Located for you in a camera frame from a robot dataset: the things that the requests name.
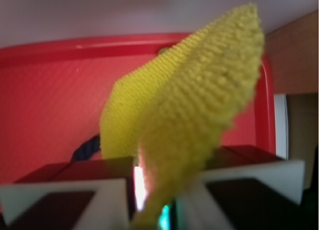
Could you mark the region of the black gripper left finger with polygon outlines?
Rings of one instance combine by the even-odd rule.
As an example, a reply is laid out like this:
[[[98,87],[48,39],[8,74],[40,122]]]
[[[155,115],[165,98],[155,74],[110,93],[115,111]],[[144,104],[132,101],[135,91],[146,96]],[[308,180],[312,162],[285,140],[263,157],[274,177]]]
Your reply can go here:
[[[130,157],[48,164],[0,188],[7,230],[127,230],[136,212]]]

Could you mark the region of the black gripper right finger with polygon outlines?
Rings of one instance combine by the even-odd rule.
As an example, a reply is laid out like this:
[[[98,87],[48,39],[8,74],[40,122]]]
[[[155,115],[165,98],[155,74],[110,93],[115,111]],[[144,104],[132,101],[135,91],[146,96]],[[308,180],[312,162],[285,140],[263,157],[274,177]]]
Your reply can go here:
[[[254,146],[222,147],[176,200],[176,228],[303,230],[304,171]]]

